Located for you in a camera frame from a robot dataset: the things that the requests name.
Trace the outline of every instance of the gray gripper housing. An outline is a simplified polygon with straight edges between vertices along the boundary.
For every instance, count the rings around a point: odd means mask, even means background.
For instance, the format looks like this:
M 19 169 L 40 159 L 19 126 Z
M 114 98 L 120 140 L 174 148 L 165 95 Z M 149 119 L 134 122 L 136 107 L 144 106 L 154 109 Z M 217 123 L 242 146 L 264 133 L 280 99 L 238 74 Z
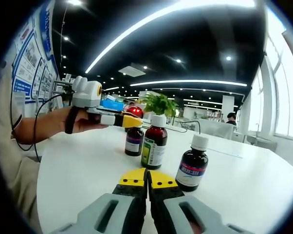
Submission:
M 69 223 L 51 234 L 121 234 L 134 197 L 103 194 Z
M 191 213 L 203 234 L 253 234 L 232 224 L 223 225 L 219 213 L 193 196 L 181 196 L 164 200 L 176 234 L 193 234 L 185 213 Z

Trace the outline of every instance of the black ceiling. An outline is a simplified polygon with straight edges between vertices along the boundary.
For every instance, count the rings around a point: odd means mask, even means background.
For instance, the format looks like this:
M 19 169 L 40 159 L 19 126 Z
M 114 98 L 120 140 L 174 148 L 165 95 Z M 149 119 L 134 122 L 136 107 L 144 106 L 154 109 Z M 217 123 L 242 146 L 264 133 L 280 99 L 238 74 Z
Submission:
M 97 80 L 103 88 L 115 86 L 121 95 L 137 96 L 134 90 L 156 90 L 181 99 L 222 102 L 223 93 L 185 90 L 186 88 L 221 90 L 247 95 L 263 58 L 265 20 L 262 8 L 195 7 L 160 17 L 134 31 L 85 74 L 94 59 L 122 32 L 174 1 L 157 0 L 83 0 L 82 6 L 68 5 L 63 27 L 63 59 L 60 66 L 60 32 L 67 6 L 57 0 L 53 15 L 53 45 L 60 75 L 82 75 Z M 124 76 L 118 70 L 136 63 L 147 66 L 146 75 Z M 173 83 L 130 87 L 130 84 L 169 79 L 211 79 L 246 83 L 247 87 L 208 84 Z M 242 96 L 235 96 L 240 106 Z

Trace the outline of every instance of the person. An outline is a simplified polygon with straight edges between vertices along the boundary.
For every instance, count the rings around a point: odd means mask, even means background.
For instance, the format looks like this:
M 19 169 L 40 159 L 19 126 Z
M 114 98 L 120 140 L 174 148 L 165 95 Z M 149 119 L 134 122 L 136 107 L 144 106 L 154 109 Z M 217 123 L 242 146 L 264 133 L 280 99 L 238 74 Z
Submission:
M 11 136 L 23 144 L 33 144 L 35 118 L 23 117 L 11 98 L 12 63 L 5 62 L 0 70 L 0 168 L 13 199 L 32 228 L 41 233 L 37 215 L 36 189 L 39 163 L 22 156 Z M 71 107 L 50 112 L 37 119 L 36 143 L 64 132 L 65 120 Z M 75 119 L 73 133 L 105 128 L 92 124 L 86 111 Z
M 228 121 L 226 123 L 230 123 L 230 124 L 233 124 L 233 125 L 236 126 L 236 115 L 235 115 L 235 113 L 233 113 L 233 112 L 229 113 L 227 118 L 228 118 Z

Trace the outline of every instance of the bulletin board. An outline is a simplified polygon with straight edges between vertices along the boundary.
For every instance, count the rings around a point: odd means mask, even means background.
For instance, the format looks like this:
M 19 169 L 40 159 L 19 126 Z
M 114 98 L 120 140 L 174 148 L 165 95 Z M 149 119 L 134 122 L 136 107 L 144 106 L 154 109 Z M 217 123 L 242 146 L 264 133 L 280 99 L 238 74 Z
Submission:
M 42 5 L 21 28 L 14 43 L 17 57 L 13 65 L 13 92 L 25 92 L 25 103 L 51 97 L 58 77 L 52 46 L 52 14 L 55 0 Z

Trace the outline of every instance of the green plant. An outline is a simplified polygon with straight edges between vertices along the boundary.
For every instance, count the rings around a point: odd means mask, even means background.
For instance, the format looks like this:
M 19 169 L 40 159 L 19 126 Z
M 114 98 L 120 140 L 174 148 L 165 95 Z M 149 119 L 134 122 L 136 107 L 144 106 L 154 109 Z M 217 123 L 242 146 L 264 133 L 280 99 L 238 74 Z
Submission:
M 165 114 L 165 116 L 175 116 L 177 103 L 169 100 L 167 96 L 160 94 L 159 96 L 147 94 L 146 98 L 142 100 L 146 104 L 145 112 L 153 111 L 156 115 Z

